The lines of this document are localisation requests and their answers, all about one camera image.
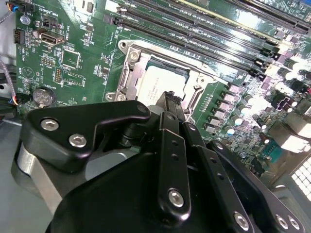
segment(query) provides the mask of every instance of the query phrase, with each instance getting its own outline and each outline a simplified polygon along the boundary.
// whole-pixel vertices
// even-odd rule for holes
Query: motherboard
[[[260,175],[310,150],[309,0],[32,0],[16,13],[17,92],[36,108],[180,97],[205,141]]]

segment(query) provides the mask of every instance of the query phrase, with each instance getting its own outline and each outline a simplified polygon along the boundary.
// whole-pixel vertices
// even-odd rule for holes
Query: cpu socket
[[[119,49],[126,55],[116,92],[106,93],[108,101],[138,100],[155,105],[164,91],[182,99],[187,121],[209,83],[220,79],[207,65],[178,52],[142,40],[121,40]]]

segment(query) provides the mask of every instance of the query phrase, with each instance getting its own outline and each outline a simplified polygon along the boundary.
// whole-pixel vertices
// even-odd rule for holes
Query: black mechanical arm
[[[16,182],[53,213],[48,233],[303,233],[297,217],[221,142],[207,144],[165,92],[138,101],[39,109],[23,124]],[[87,181],[86,164],[139,153]]]

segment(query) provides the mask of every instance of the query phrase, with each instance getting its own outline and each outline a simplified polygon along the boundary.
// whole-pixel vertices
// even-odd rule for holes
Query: cable
[[[5,15],[0,18],[0,24],[2,24],[11,14],[13,14],[12,11],[8,11],[7,13],[5,13]]]
[[[0,18],[0,24],[3,23],[11,14],[13,14],[13,12],[8,11],[2,18]],[[12,78],[10,75],[10,72],[8,70],[8,67],[6,66],[6,64],[3,62],[1,56],[0,56],[0,69],[3,70],[3,73],[5,75],[6,81],[8,82],[8,84],[11,87],[11,93],[12,93],[12,100],[14,102],[14,104],[18,105],[17,100],[16,100],[16,92],[14,90],[14,85],[12,82]]]
[[[0,56],[0,69],[3,70],[4,72],[4,75],[5,75],[5,78],[8,82],[8,84],[10,85],[11,87],[11,93],[12,93],[12,99],[13,99],[13,102],[14,104],[18,105],[17,101],[16,101],[16,92],[14,90],[14,85],[13,85],[13,82],[12,82],[12,78],[11,78],[11,75],[9,73],[9,70],[8,70],[8,67],[6,66],[6,64],[3,62],[1,56]]]

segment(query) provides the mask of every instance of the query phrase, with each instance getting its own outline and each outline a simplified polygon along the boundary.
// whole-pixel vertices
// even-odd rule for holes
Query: gray cable
[[[7,67],[6,64],[3,62],[1,56],[0,56],[0,69],[3,70],[4,75],[5,75],[5,78],[6,78],[6,81],[8,82],[8,84],[9,84],[10,87],[11,87],[12,97],[13,97],[13,96],[16,96],[16,92],[15,92],[15,90],[14,90],[14,86],[13,86],[13,82],[12,82],[11,75],[10,75],[10,73],[9,73],[8,67]]]
[[[12,11],[5,13],[5,15],[0,18],[0,24],[2,24],[11,14],[13,14]]]
[[[2,24],[13,12],[8,11],[2,18],[0,18],[0,24]],[[8,67],[6,66],[6,64],[3,62],[1,56],[0,56],[0,69],[3,70],[6,81],[8,82],[8,84],[11,87],[11,93],[12,93],[12,97],[16,96],[16,92],[14,90],[14,86],[13,86],[13,82],[12,82],[12,78],[11,75],[9,73]]]

